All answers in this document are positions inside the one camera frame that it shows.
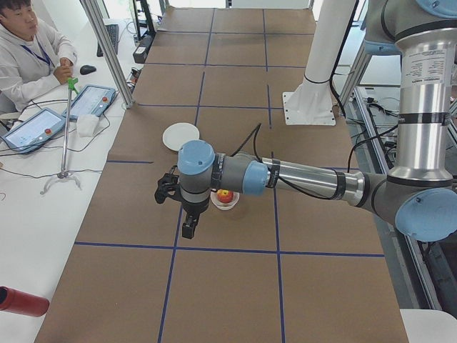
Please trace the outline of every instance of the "green clamp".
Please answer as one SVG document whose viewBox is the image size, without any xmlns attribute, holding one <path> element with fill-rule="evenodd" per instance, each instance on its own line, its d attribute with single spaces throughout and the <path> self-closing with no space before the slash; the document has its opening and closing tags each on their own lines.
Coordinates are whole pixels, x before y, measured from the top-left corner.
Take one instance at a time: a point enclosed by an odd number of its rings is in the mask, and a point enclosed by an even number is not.
<svg viewBox="0 0 457 343">
<path fill-rule="evenodd" d="M 78 78 L 69 77 L 68 83 L 69 83 L 69 89 L 71 89 L 72 91 L 75 91 L 76 94 L 79 94 L 78 89 L 76 89 L 76 87 L 75 87 L 75 84 L 78 83 Z"/>
</svg>

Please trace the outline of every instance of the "robotic arm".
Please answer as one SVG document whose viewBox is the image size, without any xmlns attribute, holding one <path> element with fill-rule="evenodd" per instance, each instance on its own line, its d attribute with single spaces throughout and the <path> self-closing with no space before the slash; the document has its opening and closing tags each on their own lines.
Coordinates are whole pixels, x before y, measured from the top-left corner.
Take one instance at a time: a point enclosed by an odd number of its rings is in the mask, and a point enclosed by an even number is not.
<svg viewBox="0 0 457 343">
<path fill-rule="evenodd" d="M 394 52 L 395 43 L 403 56 L 397 163 L 387 177 L 247 154 L 231 157 L 214 153 L 204 141 L 190 141 L 179 151 L 180 175 L 174 168 L 166 173 L 155 194 L 159 204 L 167 197 L 183 204 L 187 213 L 183 237 L 193 238 L 212 189 L 261 195 L 274 187 L 347 201 L 422 242 L 446 238 L 457 230 L 457 194 L 450 190 L 453 177 L 444 168 L 457 2 L 371 0 L 366 40 L 372 53 Z"/>
</svg>

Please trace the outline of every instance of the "black hair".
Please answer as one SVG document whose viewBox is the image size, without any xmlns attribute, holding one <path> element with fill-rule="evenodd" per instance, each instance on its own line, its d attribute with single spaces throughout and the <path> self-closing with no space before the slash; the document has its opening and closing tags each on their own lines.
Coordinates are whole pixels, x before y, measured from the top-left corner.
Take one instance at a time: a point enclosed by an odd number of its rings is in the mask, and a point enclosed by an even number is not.
<svg viewBox="0 0 457 343">
<path fill-rule="evenodd" d="M 31 0 L 0 0 L 0 14 L 3 16 L 4 9 L 13 11 L 20 9 L 22 6 L 30 6 Z"/>
</svg>

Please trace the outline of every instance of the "blue joint cap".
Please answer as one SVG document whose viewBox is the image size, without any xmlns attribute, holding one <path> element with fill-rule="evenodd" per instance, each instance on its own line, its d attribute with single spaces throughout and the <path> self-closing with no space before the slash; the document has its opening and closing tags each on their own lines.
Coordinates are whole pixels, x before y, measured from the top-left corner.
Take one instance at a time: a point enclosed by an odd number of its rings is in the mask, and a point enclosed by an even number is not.
<svg viewBox="0 0 457 343">
<path fill-rule="evenodd" d="M 364 41 L 365 52 L 376 56 L 400 55 L 401 52 L 394 43 L 381 43 L 376 41 Z"/>
<path fill-rule="evenodd" d="M 185 175 L 198 175 L 213 165 L 213 147 L 205 141 L 185 143 L 178 152 L 178 169 Z"/>
<path fill-rule="evenodd" d="M 445 19 L 457 19 L 456 0 L 416 0 L 424 11 Z"/>
<path fill-rule="evenodd" d="M 457 230 L 457 194 L 446 188 L 419 192 L 398 209 L 395 225 L 418 241 L 444 239 Z"/>
<path fill-rule="evenodd" d="M 243 178 L 243 194 L 262 195 L 268 180 L 265 164 L 252 161 L 246 168 Z"/>
</svg>

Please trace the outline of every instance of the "red bottle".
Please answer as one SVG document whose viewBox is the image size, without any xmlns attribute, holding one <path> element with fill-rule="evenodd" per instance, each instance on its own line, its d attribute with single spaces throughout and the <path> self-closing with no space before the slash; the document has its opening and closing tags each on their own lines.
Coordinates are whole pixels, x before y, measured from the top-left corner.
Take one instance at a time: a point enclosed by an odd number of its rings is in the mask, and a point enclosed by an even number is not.
<svg viewBox="0 0 457 343">
<path fill-rule="evenodd" d="M 0 311 L 41 317 L 49 307 L 49 300 L 8 287 L 0 287 Z"/>
</svg>

